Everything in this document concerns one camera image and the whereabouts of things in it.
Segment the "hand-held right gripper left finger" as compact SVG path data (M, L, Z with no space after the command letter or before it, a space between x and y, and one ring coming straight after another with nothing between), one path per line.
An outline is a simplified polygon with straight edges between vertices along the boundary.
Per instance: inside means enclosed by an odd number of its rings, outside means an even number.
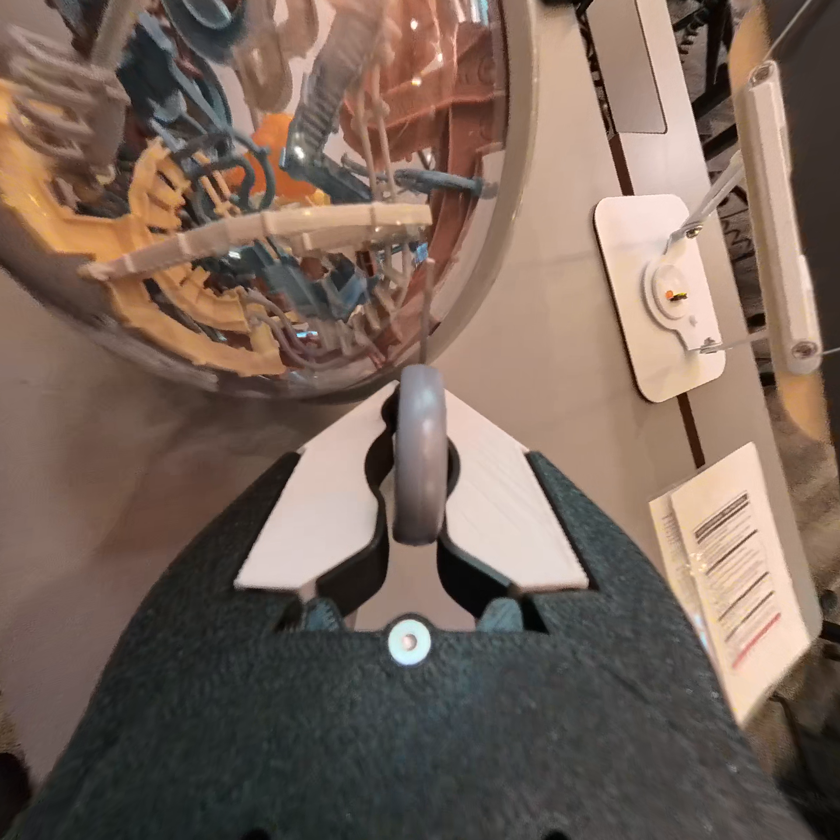
M398 386L384 386L283 458L291 472L236 589L330 599L356 613L383 586L390 539L382 483L394 467Z

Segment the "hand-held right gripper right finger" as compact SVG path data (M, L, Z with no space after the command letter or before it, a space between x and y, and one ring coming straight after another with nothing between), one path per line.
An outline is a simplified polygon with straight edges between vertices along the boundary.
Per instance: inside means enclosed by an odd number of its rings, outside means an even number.
M585 590L590 580L527 448L462 401L447 401L450 454L437 572L480 617L501 597Z

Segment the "clear plastic maze ball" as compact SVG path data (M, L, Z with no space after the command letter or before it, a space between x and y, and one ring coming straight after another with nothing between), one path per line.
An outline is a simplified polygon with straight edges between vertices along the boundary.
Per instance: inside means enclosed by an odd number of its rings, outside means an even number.
M495 284L529 2L2 2L2 272L205 391L352 399Z

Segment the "printed instruction sheet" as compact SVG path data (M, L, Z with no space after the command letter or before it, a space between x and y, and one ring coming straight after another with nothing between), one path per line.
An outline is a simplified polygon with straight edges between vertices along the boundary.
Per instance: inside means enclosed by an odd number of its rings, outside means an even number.
M667 583L742 727L813 640L755 443L652 499L648 509Z

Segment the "white folding stand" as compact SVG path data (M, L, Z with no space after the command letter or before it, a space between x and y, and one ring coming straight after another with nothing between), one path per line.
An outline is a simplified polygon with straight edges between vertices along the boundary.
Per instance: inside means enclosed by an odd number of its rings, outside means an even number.
M738 148L692 210L675 194L612 196L593 225L637 389L662 403L716 380L726 353L768 340L792 376L817 371L827 348L795 207L794 155L776 57L815 2L803 2L773 37L735 97ZM697 237L739 186L749 214L770 325L748 338L721 337Z

